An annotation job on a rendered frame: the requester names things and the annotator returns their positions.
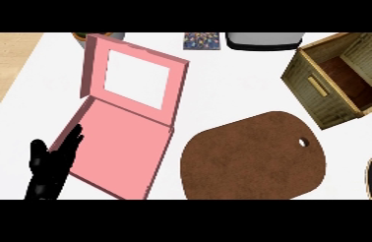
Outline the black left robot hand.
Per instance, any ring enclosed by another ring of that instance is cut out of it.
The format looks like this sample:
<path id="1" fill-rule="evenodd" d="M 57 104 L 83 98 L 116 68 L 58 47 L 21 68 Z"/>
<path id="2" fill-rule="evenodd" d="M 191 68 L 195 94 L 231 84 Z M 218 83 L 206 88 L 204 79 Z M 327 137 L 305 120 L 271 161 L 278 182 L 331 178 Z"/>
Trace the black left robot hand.
<path id="1" fill-rule="evenodd" d="M 43 140 L 32 141 L 30 168 L 33 178 L 27 200 L 57 200 L 61 194 L 70 168 L 73 167 L 79 145 L 85 139 L 83 127 L 76 125 L 57 151 L 49 151 Z"/>

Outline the brown wooden cutting board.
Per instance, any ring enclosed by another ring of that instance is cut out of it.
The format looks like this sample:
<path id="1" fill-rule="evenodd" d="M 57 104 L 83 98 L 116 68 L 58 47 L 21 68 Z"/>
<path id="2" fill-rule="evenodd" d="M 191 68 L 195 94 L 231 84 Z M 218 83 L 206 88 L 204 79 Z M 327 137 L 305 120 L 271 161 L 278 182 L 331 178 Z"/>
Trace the brown wooden cutting board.
<path id="1" fill-rule="evenodd" d="M 288 200 L 324 182 L 324 148 L 302 119 L 272 111 L 191 139 L 181 175 L 191 200 Z"/>

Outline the olive wicker basket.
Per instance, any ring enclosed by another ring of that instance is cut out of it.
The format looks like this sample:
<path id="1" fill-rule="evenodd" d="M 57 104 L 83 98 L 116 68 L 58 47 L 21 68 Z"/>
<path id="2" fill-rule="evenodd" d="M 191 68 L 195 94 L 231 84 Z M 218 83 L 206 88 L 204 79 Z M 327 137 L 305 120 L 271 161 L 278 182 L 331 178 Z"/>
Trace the olive wicker basket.
<path id="1" fill-rule="evenodd" d="M 300 47 L 283 80 L 322 129 L 372 113 L 372 32 Z"/>

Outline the open pink box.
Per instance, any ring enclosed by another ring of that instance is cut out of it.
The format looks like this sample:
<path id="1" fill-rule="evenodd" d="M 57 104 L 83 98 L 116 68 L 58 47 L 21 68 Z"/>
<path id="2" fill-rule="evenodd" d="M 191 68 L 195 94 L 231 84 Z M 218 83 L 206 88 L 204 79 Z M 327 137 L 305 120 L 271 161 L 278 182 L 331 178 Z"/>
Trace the open pink box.
<path id="1" fill-rule="evenodd" d="M 119 52 L 163 68 L 157 108 L 105 89 L 110 54 Z M 85 103 L 66 128 L 82 125 L 85 139 L 70 174 L 120 199 L 148 196 L 169 147 L 190 61 L 104 34 L 88 36 L 80 97 Z"/>

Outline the patterned dark blue box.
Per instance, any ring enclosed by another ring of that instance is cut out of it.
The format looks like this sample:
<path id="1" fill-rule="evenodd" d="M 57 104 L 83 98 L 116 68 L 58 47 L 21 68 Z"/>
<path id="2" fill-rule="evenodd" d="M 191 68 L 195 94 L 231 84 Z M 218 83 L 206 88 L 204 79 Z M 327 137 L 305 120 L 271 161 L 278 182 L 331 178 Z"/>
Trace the patterned dark blue box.
<path id="1" fill-rule="evenodd" d="M 221 34 L 218 32 L 187 32 L 184 36 L 185 50 L 219 50 Z"/>

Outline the grey and black appliance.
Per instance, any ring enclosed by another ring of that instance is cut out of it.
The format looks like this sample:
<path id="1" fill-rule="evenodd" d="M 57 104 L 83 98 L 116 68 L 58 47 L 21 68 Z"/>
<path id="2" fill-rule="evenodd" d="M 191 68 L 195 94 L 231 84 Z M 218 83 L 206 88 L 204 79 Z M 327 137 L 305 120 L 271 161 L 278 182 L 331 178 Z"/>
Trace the grey and black appliance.
<path id="1" fill-rule="evenodd" d="M 297 49 L 303 32 L 228 32 L 228 46 L 235 50 L 281 51 Z"/>

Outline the dark round object with pale rim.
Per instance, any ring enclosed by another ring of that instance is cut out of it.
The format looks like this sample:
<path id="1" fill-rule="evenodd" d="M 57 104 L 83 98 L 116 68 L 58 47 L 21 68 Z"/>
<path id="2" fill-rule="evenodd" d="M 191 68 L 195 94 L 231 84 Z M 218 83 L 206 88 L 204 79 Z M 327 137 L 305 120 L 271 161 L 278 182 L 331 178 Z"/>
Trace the dark round object with pale rim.
<path id="1" fill-rule="evenodd" d="M 367 194 L 370 200 L 372 200 L 372 158 L 368 160 L 365 169 L 365 184 L 367 184 Z"/>

